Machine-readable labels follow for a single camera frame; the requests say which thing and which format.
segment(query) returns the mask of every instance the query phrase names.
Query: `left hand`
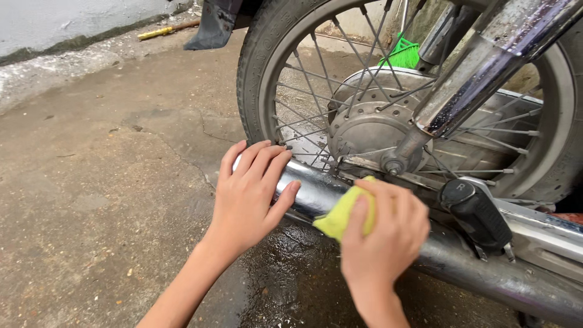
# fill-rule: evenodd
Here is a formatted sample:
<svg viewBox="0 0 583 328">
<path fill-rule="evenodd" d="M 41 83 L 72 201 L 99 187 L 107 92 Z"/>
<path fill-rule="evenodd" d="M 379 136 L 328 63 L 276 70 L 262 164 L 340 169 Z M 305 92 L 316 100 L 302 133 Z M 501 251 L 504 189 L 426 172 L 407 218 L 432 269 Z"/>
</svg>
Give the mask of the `left hand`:
<svg viewBox="0 0 583 328">
<path fill-rule="evenodd" d="M 234 258 L 255 246 L 278 225 L 296 199 L 301 184 L 299 180 L 290 182 L 269 208 L 292 152 L 283 146 L 272 146 L 269 140 L 247 149 L 245 146 L 244 140 L 233 145 L 221 160 L 215 212 L 202 240 Z M 243 154 L 232 172 L 240 152 Z"/>
</svg>

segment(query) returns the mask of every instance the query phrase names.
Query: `motorcycle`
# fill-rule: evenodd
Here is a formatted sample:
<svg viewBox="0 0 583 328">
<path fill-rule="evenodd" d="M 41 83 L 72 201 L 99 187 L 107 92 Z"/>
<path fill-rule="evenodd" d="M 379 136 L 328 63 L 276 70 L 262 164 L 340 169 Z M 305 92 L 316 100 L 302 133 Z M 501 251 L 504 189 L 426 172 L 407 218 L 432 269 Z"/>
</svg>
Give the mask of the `motorcycle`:
<svg viewBox="0 0 583 328">
<path fill-rule="evenodd" d="M 367 175 L 408 187 L 431 209 L 414 268 L 582 327 L 583 225 L 551 212 L 583 172 L 583 0 L 451 0 L 414 69 L 387 60 L 398 42 L 383 45 L 383 24 L 395 5 L 404 35 L 427 3 L 408 15 L 392 0 L 205 0 L 184 49 L 223 47 L 249 27 L 241 121 L 251 142 L 293 147 L 275 195 L 302 181 L 288 218 L 310 224 Z M 372 42 L 347 33 L 355 15 Z M 323 46 L 323 29 L 353 54 Z M 538 83 L 505 88 L 525 67 Z"/>
</svg>

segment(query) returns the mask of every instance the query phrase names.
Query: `exhaust pipe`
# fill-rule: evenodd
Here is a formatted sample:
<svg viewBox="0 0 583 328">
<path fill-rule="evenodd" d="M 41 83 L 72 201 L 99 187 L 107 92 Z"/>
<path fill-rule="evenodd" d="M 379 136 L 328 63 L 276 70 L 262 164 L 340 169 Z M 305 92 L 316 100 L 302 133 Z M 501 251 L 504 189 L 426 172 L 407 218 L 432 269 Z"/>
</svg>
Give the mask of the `exhaust pipe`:
<svg viewBox="0 0 583 328">
<path fill-rule="evenodd" d="M 311 223 L 327 214 L 349 186 L 306 163 L 292 159 L 276 188 L 277 199 L 288 183 L 301 180 L 288 218 Z M 521 259 L 480 260 L 454 230 L 431 221 L 429 238 L 413 267 L 439 280 L 483 295 L 516 310 L 565 327 L 583 323 L 583 286 Z"/>
</svg>

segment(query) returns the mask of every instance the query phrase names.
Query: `wet concrete floor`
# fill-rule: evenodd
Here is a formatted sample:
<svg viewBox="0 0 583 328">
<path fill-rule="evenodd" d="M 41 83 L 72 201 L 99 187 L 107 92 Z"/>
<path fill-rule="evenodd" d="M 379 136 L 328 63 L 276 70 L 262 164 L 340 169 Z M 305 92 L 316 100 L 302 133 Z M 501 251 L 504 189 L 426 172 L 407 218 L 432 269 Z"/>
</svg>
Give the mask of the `wet concrete floor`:
<svg viewBox="0 0 583 328">
<path fill-rule="evenodd" d="M 219 160 L 245 138 L 243 37 L 200 52 L 178 41 L 0 116 L 0 326 L 137 324 L 205 233 Z M 282 222 L 190 326 L 364 327 L 339 263 L 335 242 Z M 414 271 L 397 290 L 413 327 L 518 327 L 506 306 Z"/>
</svg>

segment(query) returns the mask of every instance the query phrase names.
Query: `right hand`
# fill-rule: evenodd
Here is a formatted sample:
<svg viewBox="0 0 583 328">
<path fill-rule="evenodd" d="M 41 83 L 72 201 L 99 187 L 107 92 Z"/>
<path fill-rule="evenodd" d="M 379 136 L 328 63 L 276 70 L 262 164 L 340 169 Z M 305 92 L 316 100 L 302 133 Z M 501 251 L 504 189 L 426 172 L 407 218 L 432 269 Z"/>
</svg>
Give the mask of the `right hand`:
<svg viewBox="0 0 583 328">
<path fill-rule="evenodd" d="M 379 180 L 356 180 L 376 199 L 373 230 L 364 236 L 368 201 L 355 203 L 342 237 L 342 274 L 356 308 L 367 320 L 394 305 L 395 280 L 413 263 L 429 234 L 427 207 L 409 189 Z"/>
</svg>

